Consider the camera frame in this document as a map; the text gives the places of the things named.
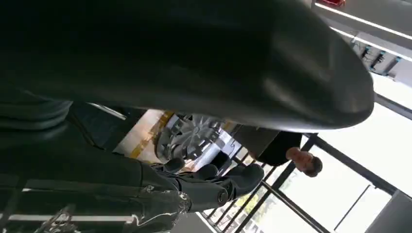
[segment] window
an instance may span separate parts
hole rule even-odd
[[[370,186],[336,229],[336,233],[365,232],[390,199],[389,194]]]
[[[318,147],[310,152],[322,160],[322,172],[310,178],[295,169],[280,190],[321,225],[333,230],[369,182]]]
[[[272,194],[244,228],[246,233],[317,233]]]
[[[233,221],[233,223],[227,228],[227,233],[233,233],[235,232],[236,228],[243,222],[243,220],[246,218],[248,214],[253,210],[253,208],[256,206],[256,204],[259,202],[259,200],[262,198],[262,196],[266,193],[267,189],[264,187],[261,187],[257,193],[250,199],[250,201],[247,203],[245,208],[240,212],[238,216],[236,216],[236,219]],[[244,196],[236,201],[236,204],[234,207],[231,209],[231,211],[228,212],[227,214],[227,220],[225,223],[219,224],[218,228],[220,230],[223,230],[224,228],[227,227],[229,224],[230,220],[235,217],[236,212],[240,209],[240,207],[245,204],[247,199],[249,198],[250,195]]]
[[[371,73],[375,92],[412,109],[412,89],[403,83],[394,82],[387,77]]]
[[[372,115],[347,129],[325,131],[319,136],[353,160],[412,195],[410,164],[412,121],[375,104]]]
[[[245,147],[242,147],[242,149],[236,154],[236,157],[242,160],[245,155],[247,155],[247,149]]]

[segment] sleeve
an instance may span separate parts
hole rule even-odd
[[[301,133],[282,131],[256,160],[271,166],[280,166],[288,161],[286,151],[292,147],[300,147],[301,141]]]

